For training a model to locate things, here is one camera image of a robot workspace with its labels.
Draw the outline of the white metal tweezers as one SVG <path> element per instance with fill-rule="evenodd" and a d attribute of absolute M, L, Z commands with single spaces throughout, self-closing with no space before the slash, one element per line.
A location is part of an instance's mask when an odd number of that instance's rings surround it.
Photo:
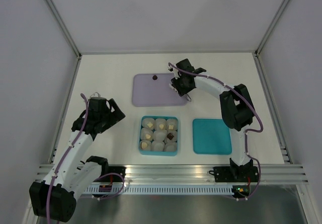
<path fill-rule="evenodd" d="M 186 95 L 185 95 L 185 97 L 186 97 L 186 100 L 187 100 L 188 102 L 191 102 L 191 101 L 192 101 L 192 98 L 191 98 L 188 94 L 186 94 Z"/>

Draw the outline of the teal box lid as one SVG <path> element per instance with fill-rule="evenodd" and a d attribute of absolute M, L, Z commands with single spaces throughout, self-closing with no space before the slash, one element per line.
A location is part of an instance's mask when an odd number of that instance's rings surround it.
<path fill-rule="evenodd" d="M 193 120 L 193 151 L 199 155 L 230 155 L 229 128 L 222 119 Z"/>

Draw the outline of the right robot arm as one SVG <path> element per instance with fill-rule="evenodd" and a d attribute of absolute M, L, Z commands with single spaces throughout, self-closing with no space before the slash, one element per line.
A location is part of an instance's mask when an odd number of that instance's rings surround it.
<path fill-rule="evenodd" d="M 209 172 L 217 183 L 259 182 L 261 169 L 259 161 L 248 151 L 250 125 L 259 116 L 254 109 L 250 94 L 245 85 L 230 86 L 212 76 L 206 75 L 203 68 L 194 68 L 188 59 L 177 64 L 168 64 L 173 72 L 170 87 L 179 95 L 185 96 L 193 89 L 203 90 L 220 101 L 221 118 L 229 129 L 231 157 L 229 166 L 213 167 Z"/>

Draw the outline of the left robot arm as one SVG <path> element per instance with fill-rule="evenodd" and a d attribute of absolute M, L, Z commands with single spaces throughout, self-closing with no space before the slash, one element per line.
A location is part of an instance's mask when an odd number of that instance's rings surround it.
<path fill-rule="evenodd" d="M 86 108 L 72 125 L 64 153 L 43 180 L 33 182 L 29 189 L 34 214 L 46 218 L 48 223 L 68 222 L 77 201 L 93 182 L 114 178 L 125 183 L 124 176 L 111 172 L 108 160 L 103 157 L 90 156 L 77 169 L 97 135 L 125 118 L 114 99 L 87 99 L 84 94 L 81 97 Z"/>

